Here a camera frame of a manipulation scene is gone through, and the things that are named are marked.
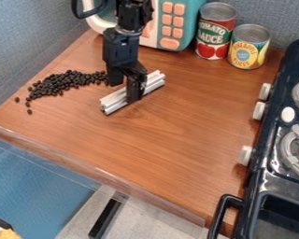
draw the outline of can lid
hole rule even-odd
[[[236,17],[235,9],[229,4],[214,2],[201,8],[201,17],[206,20],[229,21]]]
[[[262,43],[270,39],[269,31],[256,24],[243,24],[234,29],[233,36],[249,43]]]

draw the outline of pile of black beans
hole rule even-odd
[[[27,90],[30,92],[26,97],[25,105],[31,107],[30,102],[42,96],[58,96],[63,95],[64,91],[68,91],[71,88],[78,89],[80,86],[86,86],[91,84],[100,85],[102,82],[108,85],[108,77],[105,71],[96,71],[92,74],[84,74],[79,71],[68,70],[62,74],[52,74],[46,77],[42,81],[39,80],[33,83]],[[16,97],[15,102],[19,102],[20,98]],[[32,110],[27,110],[28,114],[32,114]]]

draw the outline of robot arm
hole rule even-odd
[[[78,18],[87,18],[102,11],[106,0],[88,12],[78,13],[78,0],[72,0],[72,9]],[[104,31],[103,60],[107,64],[108,83],[116,86],[127,77],[126,101],[131,104],[142,98],[147,83],[147,69],[138,61],[139,37],[152,19],[150,0],[117,0],[118,24]]]

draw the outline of yellow can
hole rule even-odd
[[[270,43],[268,30],[256,24],[243,24],[233,31],[228,61],[240,69],[256,69],[263,65]]]

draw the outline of gray wall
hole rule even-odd
[[[0,104],[87,29],[70,0],[0,0]]]
[[[221,0],[235,7],[238,24],[256,23],[270,30],[272,47],[286,49],[299,38],[299,0]]]

